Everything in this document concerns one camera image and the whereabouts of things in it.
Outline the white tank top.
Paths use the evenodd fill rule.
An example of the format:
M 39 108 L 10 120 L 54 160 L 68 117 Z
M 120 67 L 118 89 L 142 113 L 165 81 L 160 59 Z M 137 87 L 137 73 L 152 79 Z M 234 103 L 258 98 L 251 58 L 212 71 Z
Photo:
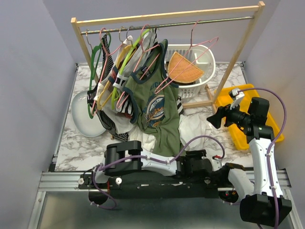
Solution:
M 209 126 L 206 115 L 195 113 L 192 115 L 181 115 L 179 122 L 180 141 L 183 146 L 191 139 L 199 135 L 211 135 L 212 128 Z M 185 151 L 195 151 L 204 149 L 204 142 L 207 138 L 199 138 L 192 141 Z

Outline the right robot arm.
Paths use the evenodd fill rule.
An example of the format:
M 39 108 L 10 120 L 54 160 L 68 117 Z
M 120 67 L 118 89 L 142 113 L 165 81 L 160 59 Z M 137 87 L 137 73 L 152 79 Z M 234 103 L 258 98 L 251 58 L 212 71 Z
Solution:
M 243 98 L 242 94 L 234 95 L 231 104 L 220 106 L 207 121 L 220 128 L 222 118 L 225 118 L 226 127 L 235 124 L 244 133 L 252 154 L 254 182 L 240 168 L 222 172 L 219 181 L 225 187 L 235 187 L 243 221 L 276 229 L 292 210 L 292 203 L 284 198 L 277 178 L 274 131 L 266 125 L 269 101 L 253 97 L 248 111 L 242 112 L 240 102 Z

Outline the striped cloth right of top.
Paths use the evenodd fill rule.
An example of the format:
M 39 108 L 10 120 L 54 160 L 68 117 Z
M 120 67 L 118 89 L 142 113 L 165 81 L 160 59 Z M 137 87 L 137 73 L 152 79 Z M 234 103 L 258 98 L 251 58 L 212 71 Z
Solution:
M 184 109 L 183 109 L 183 105 L 182 105 L 182 98 L 180 96 L 177 97 L 177 111 L 178 111 L 178 115 L 181 116 L 184 114 Z

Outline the green graphic tank top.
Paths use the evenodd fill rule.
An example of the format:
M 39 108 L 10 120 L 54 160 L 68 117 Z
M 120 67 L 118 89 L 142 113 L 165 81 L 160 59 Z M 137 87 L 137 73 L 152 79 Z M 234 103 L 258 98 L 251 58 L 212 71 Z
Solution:
M 146 62 L 132 72 L 123 91 L 133 106 L 130 120 L 155 137 L 153 153 L 175 156 L 180 151 L 178 85 L 167 78 L 164 59 L 168 41 L 155 47 Z

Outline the pink hanger under green top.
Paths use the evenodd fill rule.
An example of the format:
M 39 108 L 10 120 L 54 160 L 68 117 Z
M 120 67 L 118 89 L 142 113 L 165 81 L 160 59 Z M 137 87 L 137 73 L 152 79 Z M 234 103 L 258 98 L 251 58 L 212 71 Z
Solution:
M 140 36 L 131 43 L 131 48 L 127 52 L 123 63 L 118 70 L 116 79 L 113 83 L 112 108 L 117 112 L 125 113 L 123 110 L 125 95 L 123 95 L 123 88 L 126 85 L 129 76 L 132 72 L 138 70 L 146 61 L 151 49 L 157 44 L 157 29 L 143 28 Z

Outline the lime green plastic hanger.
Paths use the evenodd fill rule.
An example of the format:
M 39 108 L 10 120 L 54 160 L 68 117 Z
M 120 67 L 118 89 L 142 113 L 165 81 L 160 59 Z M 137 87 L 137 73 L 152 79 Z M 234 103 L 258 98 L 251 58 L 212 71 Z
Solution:
M 122 89 L 127 83 L 130 74 L 140 68 L 150 51 L 149 48 L 155 43 L 155 30 L 147 29 L 136 40 L 131 35 L 126 36 L 120 49 L 120 55 L 115 62 L 113 72 L 116 74 L 112 83 L 111 108 L 117 110 L 116 103 L 122 94 Z

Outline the black white striped top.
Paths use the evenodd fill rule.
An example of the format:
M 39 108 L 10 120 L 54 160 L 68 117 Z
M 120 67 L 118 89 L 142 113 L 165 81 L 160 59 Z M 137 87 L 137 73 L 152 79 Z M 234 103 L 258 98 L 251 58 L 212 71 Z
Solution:
M 114 139 L 125 142 L 129 138 L 132 125 L 127 117 L 112 109 L 111 98 L 114 79 L 115 62 L 112 59 L 110 44 L 111 35 L 101 37 L 100 44 L 95 46 L 91 53 L 91 76 L 87 91 L 87 109 L 90 119 L 97 117 Z

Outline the pink hanger at left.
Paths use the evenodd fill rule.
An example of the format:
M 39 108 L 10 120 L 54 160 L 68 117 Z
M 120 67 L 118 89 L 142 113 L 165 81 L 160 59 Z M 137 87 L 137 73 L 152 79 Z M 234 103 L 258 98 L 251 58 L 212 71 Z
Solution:
M 103 50 L 103 53 L 105 54 L 105 60 L 103 60 L 102 62 L 102 71 L 101 71 L 101 74 L 100 74 L 100 77 L 99 77 L 99 80 L 96 82 L 96 85 L 97 86 L 100 86 L 102 84 L 102 79 L 103 79 L 103 76 L 105 75 L 105 70 L 107 68 L 107 63 L 108 63 L 108 59 L 109 57 L 111 57 L 114 53 L 116 53 L 123 45 L 123 42 L 118 46 L 118 48 L 110 53 L 110 51 L 107 51 L 106 47 L 105 47 L 105 40 L 102 41 L 102 32 L 105 31 L 106 29 L 105 28 L 102 28 L 100 30 L 100 33 L 99 33 L 99 37 L 100 37 L 100 41 L 101 41 L 101 45 L 102 45 L 102 50 Z M 93 105 L 92 105 L 92 109 L 91 109 L 91 115 L 92 116 L 95 116 L 97 111 L 98 111 L 98 108 L 97 108 L 97 105 L 99 105 L 100 103 L 97 102 L 97 99 L 94 99 L 93 100 Z

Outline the yellow plastic tray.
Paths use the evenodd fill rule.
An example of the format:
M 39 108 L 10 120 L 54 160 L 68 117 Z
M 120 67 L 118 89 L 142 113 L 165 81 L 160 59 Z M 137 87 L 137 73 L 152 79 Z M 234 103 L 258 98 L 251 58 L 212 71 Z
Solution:
M 233 99 L 230 97 L 229 92 L 232 91 L 234 88 L 239 88 L 240 90 L 243 90 L 247 88 L 254 88 L 254 86 L 252 84 L 243 84 L 222 89 L 218 98 L 216 99 L 216 107 L 225 106 L 233 102 Z M 240 103 L 240 111 L 247 113 L 251 99 L 253 97 L 260 97 L 259 93 L 256 90 L 249 90 L 244 92 L 244 98 Z M 279 126 L 276 123 L 270 112 L 268 112 L 267 114 L 266 125 L 271 126 L 274 130 L 274 135 L 277 136 L 280 131 L 281 125 Z M 249 145 L 246 141 L 246 136 L 241 130 L 238 129 L 235 124 L 228 127 L 228 130 L 237 150 L 246 150 L 249 148 Z

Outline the orange woven fan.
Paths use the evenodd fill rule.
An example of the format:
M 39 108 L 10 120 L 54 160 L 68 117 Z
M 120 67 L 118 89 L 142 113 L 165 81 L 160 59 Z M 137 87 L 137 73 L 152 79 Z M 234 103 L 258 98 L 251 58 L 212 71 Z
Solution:
M 168 63 L 168 74 L 171 80 L 178 83 L 192 83 L 201 78 L 204 71 L 178 52 L 174 52 Z

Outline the white plastic laundry basket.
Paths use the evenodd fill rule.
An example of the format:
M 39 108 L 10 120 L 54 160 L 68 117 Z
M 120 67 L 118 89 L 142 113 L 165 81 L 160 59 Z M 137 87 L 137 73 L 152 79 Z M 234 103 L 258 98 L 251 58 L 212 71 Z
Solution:
M 195 82 L 179 84 L 179 96 L 182 99 L 197 96 L 215 74 L 215 58 L 212 51 L 204 45 L 199 45 L 187 53 L 189 46 L 188 44 L 169 44 L 164 60 L 164 66 L 168 69 L 169 60 L 177 52 L 203 71 L 203 75 Z

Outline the white oval plate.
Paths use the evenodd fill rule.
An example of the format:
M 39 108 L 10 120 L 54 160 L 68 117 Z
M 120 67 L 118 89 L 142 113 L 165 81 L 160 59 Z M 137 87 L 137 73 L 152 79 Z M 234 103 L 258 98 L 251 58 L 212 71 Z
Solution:
M 85 137 L 97 137 L 106 129 L 97 116 L 89 117 L 87 106 L 87 92 L 82 91 L 75 95 L 71 103 L 71 115 L 77 130 Z

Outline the metal hanging rod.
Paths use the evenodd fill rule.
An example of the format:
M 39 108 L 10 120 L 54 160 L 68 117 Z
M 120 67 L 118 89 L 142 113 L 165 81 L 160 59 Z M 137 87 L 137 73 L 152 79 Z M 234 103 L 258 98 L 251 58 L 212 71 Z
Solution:
M 237 18 L 226 18 L 226 19 L 218 19 L 218 20 L 205 20 L 205 21 L 190 21 L 190 22 L 180 22 L 180 23 L 170 23 L 170 24 L 158 24 L 158 25 L 149 25 L 144 27 L 145 29 L 161 29 L 161 28 L 169 28 L 176 26 L 186 26 L 186 25 L 194 25 L 194 24 L 209 24 L 209 23 L 219 23 L 219 22 L 227 22 L 227 21 L 244 21 L 251 20 L 254 16 L 245 16 L 245 17 L 237 17 Z M 123 27 L 123 28 L 115 28 L 115 29 L 105 29 L 104 32 L 112 33 L 112 32 L 122 32 L 122 31 L 137 31 L 141 30 L 142 27 Z

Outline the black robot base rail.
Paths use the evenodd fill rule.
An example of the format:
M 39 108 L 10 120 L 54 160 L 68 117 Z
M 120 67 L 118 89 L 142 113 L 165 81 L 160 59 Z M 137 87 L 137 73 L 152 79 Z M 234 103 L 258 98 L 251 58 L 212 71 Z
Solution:
M 188 177 L 165 177 L 157 172 L 138 171 L 124 176 L 104 177 L 102 174 L 83 174 L 79 189 L 92 190 L 90 199 L 170 199 L 220 198 L 236 203 L 239 195 L 228 180 L 226 167 L 208 173 L 202 170 Z

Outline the wooden clothes rack frame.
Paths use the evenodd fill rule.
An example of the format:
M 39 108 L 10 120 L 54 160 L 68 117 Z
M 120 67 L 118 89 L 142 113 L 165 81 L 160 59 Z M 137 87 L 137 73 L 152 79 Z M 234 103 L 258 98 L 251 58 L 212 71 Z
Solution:
M 206 10 L 192 10 L 192 11 L 178 11 L 178 12 L 167 12 L 167 13 L 157 13 L 157 14 L 146 14 L 146 15 L 136 15 L 136 16 L 125 16 L 125 17 L 116 17 L 116 18 L 106 18 L 106 19 L 97 19 L 97 20 L 86 20 L 86 21 L 78 21 L 75 17 L 71 18 L 71 25 L 77 37 L 77 40 L 81 46 L 82 52 L 87 63 L 90 63 L 91 56 L 88 51 L 88 47 L 85 44 L 85 40 L 83 38 L 84 32 L 80 30 L 81 27 L 85 26 L 99 26 L 99 25 L 107 25 L 107 24 L 122 24 L 127 22 L 138 22 L 138 21 L 153 21 L 153 20 L 162 20 L 162 19 L 170 19 L 170 18 L 184 18 L 184 17 L 202 17 L 206 15 L 217 15 L 217 14 L 225 14 L 225 13 L 241 13 L 241 12 L 253 12 L 253 16 L 247 16 L 242 18 L 229 18 L 229 19 L 217 19 L 211 21 L 200 21 L 200 24 L 207 23 L 216 23 L 223 21 L 241 21 L 249 19 L 248 26 L 239 41 L 237 48 L 228 64 L 228 67 L 218 85 L 218 88 L 214 95 L 211 94 L 208 86 L 205 87 L 206 92 L 208 94 L 209 100 L 207 101 L 199 101 L 193 103 L 184 103 L 183 107 L 187 108 L 197 108 L 201 106 L 212 106 L 215 109 L 215 102 L 218 98 L 221 90 L 224 87 L 234 65 L 237 62 L 238 57 L 240 56 L 244 46 L 247 43 L 248 38 L 250 37 L 255 25 L 261 16 L 265 7 L 265 3 L 263 1 L 258 2 L 257 5 L 252 6 L 242 6 L 242 7 L 230 7 L 230 8 L 218 8 L 218 9 L 206 9 Z

